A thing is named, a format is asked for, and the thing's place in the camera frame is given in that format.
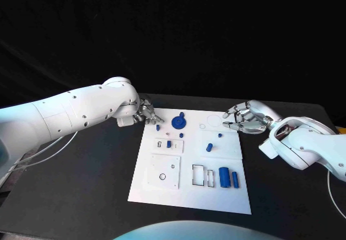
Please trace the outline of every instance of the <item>white board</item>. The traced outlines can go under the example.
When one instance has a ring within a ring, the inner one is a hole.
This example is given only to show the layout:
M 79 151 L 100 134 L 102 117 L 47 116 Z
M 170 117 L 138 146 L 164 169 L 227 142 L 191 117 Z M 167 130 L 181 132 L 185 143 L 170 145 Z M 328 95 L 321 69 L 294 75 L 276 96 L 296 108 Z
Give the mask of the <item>white board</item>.
M 234 130 L 222 126 L 223 112 L 165 108 L 155 108 L 154 111 L 164 119 L 164 123 L 158 124 L 158 131 L 155 125 L 144 127 L 128 201 L 250 214 L 239 136 Z M 171 119 L 180 112 L 184 114 L 185 127 L 177 130 L 171 126 Z M 233 117 L 229 116 L 226 121 L 232 122 Z M 167 140 L 174 143 L 171 146 L 178 150 L 167 148 Z M 161 142 L 161 148 L 157 147 L 157 141 Z M 207 143 L 213 145 L 210 152 L 206 151 Z M 164 159 L 170 158 L 164 156 L 178 158 L 177 188 L 164 187 L 165 180 L 154 183 L 160 184 L 158 186 L 148 182 L 151 177 L 154 179 L 158 177 L 155 176 L 158 170 L 149 167 L 155 155 L 161 155 Z M 193 185 L 193 165 L 203 166 L 203 186 Z M 232 172 L 236 172 L 239 188 L 233 188 L 232 179 L 230 187 L 220 187 L 220 167 L 229 169 L 230 178 Z M 207 170 L 213 171 L 213 187 L 207 187 Z

